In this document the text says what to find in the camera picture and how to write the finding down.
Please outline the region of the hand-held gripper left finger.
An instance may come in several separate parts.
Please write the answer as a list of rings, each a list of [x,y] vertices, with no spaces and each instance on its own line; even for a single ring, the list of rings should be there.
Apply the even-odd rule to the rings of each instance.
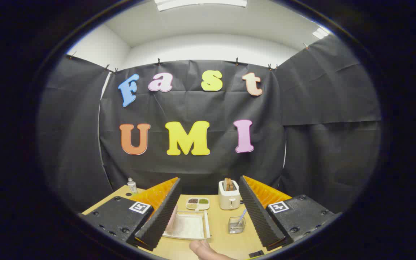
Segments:
[[[112,239],[152,251],[166,230],[181,194],[175,177],[130,198],[114,196],[81,217]]]

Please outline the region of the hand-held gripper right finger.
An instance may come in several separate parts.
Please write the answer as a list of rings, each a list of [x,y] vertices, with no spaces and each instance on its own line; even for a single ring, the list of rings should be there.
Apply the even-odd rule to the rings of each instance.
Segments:
[[[248,176],[238,190],[263,247],[274,250],[308,237],[340,217],[307,195],[291,197]]]

